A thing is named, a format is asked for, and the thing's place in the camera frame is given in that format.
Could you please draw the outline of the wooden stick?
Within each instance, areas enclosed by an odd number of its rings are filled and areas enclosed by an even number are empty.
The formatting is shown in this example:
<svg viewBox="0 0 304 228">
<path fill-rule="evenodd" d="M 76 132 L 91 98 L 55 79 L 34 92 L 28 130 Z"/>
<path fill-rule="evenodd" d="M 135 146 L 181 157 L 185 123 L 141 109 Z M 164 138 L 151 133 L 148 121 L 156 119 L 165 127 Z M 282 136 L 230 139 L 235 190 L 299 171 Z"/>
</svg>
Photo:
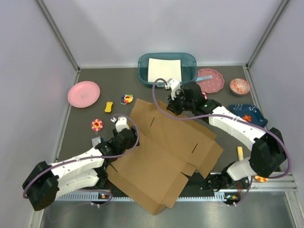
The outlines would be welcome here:
<svg viewBox="0 0 304 228">
<path fill-rule="evenodd" d="M 237 147 L 237 155 L 238 155 L 238 160 L 242 161 L 244 159 L 244 154 L 243 154 L 243 148 L 242 146 Z"/>
</svg>

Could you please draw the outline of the rainbow flower toy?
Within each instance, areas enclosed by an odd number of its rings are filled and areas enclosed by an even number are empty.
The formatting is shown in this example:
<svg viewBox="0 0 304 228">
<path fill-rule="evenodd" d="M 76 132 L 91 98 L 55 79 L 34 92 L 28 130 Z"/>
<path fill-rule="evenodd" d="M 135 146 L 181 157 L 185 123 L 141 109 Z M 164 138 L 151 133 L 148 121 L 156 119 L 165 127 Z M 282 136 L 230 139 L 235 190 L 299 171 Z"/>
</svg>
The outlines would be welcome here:
<svg viewBox="0 0 304 228">
<path fill-rule="evenodd" d="M 129 104 L 133 101 L 133 95 L 132 94 L 124 94 L 121 98 L 121 104 Z"/>
</svg>

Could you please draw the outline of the teal plastic bin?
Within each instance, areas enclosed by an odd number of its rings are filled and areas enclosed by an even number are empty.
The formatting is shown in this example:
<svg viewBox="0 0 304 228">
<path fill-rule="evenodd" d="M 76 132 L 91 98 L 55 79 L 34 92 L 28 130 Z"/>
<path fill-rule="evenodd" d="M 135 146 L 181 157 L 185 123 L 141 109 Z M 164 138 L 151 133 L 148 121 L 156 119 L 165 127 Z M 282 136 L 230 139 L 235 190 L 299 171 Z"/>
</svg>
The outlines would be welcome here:
<svg viewBox="0 0 304 228">
<path fill-rule="evenodd" d="M 176 79 L 180 84 L 196 81 L 197 61 L 188 53 L 148 53 L 138 60 L 137 77 L 146 87 L 158 78 Z"/>
</svg>

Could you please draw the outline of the yellow bone toy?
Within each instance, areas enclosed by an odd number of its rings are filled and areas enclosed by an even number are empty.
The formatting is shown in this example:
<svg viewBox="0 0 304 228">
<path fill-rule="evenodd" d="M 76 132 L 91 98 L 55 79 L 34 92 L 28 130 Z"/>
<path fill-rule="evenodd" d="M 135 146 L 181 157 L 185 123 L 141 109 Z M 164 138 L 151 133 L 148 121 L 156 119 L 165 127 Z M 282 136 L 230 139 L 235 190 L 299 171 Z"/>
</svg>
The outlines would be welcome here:
<svg viewBox="0 0 304 228">
<path fill-rule="evenodd" d="M 112 112 L 112 107 L 113 107 L 113 102 L 112 101 L 106 102 L 104 112 L 105 113 L 111 113 Z"/>
</svg>

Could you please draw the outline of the orange flower toy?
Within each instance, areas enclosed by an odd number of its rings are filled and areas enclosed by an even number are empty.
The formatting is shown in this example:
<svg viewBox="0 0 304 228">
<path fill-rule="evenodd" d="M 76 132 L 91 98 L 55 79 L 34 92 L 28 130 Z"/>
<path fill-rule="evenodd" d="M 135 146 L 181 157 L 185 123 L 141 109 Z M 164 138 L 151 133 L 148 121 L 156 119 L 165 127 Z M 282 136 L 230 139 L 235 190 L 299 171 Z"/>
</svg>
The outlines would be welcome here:
<svg viewBox="0 0 304 228">
<path fill-rule="evenodd" d="M 266 182 L 266 181 L 268 181 L 268 178 L 260 177 L 260 176 L 258 176 L 258 175 L 255 175 L 255 176 L 254 176 L 254 179 L 255 179 L 256 181 L 258 181 L 258 182 Z"/>
</svg>

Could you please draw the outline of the blue packaged item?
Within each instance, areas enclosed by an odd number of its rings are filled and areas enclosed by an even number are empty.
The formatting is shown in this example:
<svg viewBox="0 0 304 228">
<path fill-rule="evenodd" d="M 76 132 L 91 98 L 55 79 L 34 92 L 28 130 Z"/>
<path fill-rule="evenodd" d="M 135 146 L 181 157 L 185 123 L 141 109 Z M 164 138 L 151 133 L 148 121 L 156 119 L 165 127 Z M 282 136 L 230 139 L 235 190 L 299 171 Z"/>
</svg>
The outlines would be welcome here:
<svg viewBox="0 0 304 228">
<path fill-rule="evenodd" d="M 93 147 L 96 147 L 98 144 L 100 144 L 101 142 L 103 141 L 102 137 L 96 137 L 96 138 L 93 138 L 91 139 L 91 142 L 92 142 L 92 146 Z"/>
</svg>

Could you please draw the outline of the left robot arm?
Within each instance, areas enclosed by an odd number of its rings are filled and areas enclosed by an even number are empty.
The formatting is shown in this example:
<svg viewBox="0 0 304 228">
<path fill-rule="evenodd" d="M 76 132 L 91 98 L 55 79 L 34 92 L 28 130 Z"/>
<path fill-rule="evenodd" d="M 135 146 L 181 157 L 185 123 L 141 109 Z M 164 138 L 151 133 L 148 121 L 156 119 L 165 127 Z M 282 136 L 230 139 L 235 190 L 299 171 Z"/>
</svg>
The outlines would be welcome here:
<svg viewBox="0 0 304 228">
<path fill-rule="evenodd" d="M 22 184 L 23 198 L 35 211 L 50 206 L 59 197 L 80 189 L 97 190 L 107 185 L 106 168 L 139 146 L 135 127 L 113 131 L 114 137 L 65 161 L 38 163 Z"/>
</svg>

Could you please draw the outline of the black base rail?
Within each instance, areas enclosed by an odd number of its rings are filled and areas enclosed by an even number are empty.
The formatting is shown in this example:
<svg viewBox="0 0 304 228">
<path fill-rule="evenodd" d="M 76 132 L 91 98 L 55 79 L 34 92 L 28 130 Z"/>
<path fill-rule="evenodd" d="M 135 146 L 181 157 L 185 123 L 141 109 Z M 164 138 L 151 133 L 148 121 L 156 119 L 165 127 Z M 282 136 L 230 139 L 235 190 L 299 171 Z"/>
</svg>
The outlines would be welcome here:
<svg viewBox="0 0 304 228">
<path fill-rule="evenodd" d="M 248 178 L 243 178 L 230 185 L 225 185 L 221 173 L 210 173 L 204 179 L 198 172 L 191 177 L 187 176 L 188 183 L 180 194 L 180 197 L 206 197 L 214 196 L 215 192 L 229 192 L 232 190 L 234 195 L 240 195 L 242 190 L 247 190 L 249 186 Z"/>
</svg>

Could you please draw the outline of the light blue marker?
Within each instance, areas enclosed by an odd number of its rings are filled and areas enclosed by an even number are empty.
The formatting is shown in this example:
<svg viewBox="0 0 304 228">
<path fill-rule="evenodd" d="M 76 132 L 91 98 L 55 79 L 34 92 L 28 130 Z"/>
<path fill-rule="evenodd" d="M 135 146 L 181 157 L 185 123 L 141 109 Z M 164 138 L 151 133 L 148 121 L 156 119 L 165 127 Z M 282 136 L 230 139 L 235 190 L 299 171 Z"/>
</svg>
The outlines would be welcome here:
<svg viewBox="0 0 304 228">
<path fill-rule="evenodd" d="M 212 79 L 212 78 L 213 78 L 212 75 L 201 76 L 201 77 L 197 77 L 196 82 L 200 82 L 200 81 L 204 81 L 204 80 L 210 80 L 210 79 Z"/>
</svg>

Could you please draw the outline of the red patterned bowl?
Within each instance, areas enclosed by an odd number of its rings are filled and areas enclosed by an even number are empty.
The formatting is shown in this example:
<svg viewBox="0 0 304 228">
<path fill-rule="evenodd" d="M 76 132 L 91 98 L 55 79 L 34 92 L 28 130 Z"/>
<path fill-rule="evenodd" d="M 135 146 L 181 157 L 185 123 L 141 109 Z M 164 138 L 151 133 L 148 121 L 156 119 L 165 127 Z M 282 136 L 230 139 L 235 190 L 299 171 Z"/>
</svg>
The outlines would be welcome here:
<svg viewBox="0 0 304 228">
<path fill-rule="evenodd" d="M 248 81 L 241 79 L 241 78 L 235 78 L 233 79 L 229 84 L 230 90 L 232 94 L 237 96 L 243 96 L 250 92 L 250 84 Z"/>
</svg>

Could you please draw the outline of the pink round plate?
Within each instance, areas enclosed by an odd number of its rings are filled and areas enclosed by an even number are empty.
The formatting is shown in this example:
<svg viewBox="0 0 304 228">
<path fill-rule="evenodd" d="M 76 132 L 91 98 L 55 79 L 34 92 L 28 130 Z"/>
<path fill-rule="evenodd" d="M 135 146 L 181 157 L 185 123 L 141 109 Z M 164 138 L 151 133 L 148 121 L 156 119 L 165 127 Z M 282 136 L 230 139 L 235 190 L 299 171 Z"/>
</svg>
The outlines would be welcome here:
<svg viewBox="0 0 304 228">
<path fill-rule="evenodd" d="M 72 86 L 67 99 L 73 107 L 86 108 L 93 105 L 99 96 L 100 88 L 95 82 L 83 81 Z"/>
</svg>

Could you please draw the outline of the white paper sheet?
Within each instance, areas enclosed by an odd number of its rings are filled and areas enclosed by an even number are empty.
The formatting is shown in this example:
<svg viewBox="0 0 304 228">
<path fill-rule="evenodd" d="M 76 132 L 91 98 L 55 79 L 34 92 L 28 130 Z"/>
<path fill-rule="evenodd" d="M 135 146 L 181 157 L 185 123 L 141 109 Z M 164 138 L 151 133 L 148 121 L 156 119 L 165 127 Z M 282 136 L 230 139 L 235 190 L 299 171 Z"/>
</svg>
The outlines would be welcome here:
<svg viewBox="0 0 304 228">
<path fill-rule="evenodd" d="M 163 78 L 166 81 L 172 78 L 181 82 L 181 60 L 149 58 L 148 82 L 154 82 L 157 78 Z"/>
</svg>

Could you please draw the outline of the pink dotted plate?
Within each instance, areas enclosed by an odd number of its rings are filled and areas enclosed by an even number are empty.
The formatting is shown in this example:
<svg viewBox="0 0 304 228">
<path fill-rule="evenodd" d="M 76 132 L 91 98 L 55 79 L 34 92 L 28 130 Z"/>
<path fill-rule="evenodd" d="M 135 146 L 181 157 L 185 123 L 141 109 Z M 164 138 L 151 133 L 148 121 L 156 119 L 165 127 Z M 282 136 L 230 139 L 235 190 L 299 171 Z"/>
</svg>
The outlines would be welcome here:
<svg viewBox="0 0 304 228">
<path fill-rule="evenodd" d="M 201 91 L 206 94 L 219 92 L 224 87 L 224 83 L 225 83 L 222 74 L 210 68 L 204 68 L 198 70 L 198 77 L 208 76 L 208 75 L 212 75 L 213 78 L 210 80 L 196 82 L 200 86 Z"/>
</svg>

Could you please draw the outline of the brown cardboard box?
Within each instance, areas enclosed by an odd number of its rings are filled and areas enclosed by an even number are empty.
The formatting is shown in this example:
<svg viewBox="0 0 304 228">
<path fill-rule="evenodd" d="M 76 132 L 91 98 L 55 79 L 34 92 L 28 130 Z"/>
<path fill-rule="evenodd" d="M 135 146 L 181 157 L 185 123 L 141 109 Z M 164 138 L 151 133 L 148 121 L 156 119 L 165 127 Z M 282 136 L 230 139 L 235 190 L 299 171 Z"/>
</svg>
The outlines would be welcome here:
<svg viewBox="0 0 304 228">
<path fill-rule="evenodd" d="M 130 118 L 140 145 L 107 167 L 108 179 L 155 215 L 174 206 L 195 171 L 207 177 L 223 150 L 205 126 L 170 118 L 163 102 L 137 99 Z"/>
</svg>

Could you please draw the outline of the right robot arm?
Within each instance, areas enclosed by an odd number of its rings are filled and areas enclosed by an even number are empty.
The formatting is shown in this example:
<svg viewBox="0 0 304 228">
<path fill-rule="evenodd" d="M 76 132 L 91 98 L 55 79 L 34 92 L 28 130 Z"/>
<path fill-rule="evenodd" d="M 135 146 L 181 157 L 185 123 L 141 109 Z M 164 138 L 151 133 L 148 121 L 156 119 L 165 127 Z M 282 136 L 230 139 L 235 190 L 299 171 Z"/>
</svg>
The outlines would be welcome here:
<svg viewBox="0 0 304 228">
<path fill-rule="evenodd" d="M 276 128 L 267 131 L 242 120 L 221 103 L 206 99 L 195 82 L 181 86 L 177 80 L 169 79 L 165 89 L 170 91 L 167 110 L 175 115 L 192 112 L 236 138 L 251 151 L 249 157 L 231 163 L 221 172 L 225 187 L 233 188 L 239 180 L 249 176 L 267 178 L 287 159 L 281 132 Z"/>
</svg>

